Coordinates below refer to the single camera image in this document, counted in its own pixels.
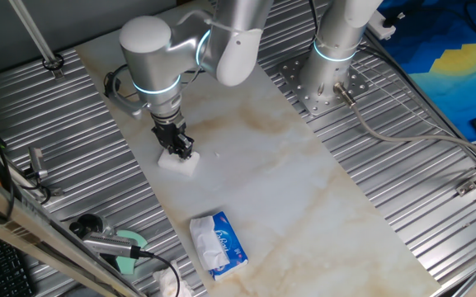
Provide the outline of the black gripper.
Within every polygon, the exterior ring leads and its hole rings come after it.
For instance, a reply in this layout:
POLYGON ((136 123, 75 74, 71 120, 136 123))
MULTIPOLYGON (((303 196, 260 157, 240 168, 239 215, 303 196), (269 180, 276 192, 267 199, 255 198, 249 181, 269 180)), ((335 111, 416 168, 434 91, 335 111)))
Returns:
POLYGON ((183 117, 175 118, 153 118, 155 126, 153 133, 163 148, 167 148, 170 154, 181 159, 191 157, 193 149, 193 139, 184 134, 186 122, 183 117))

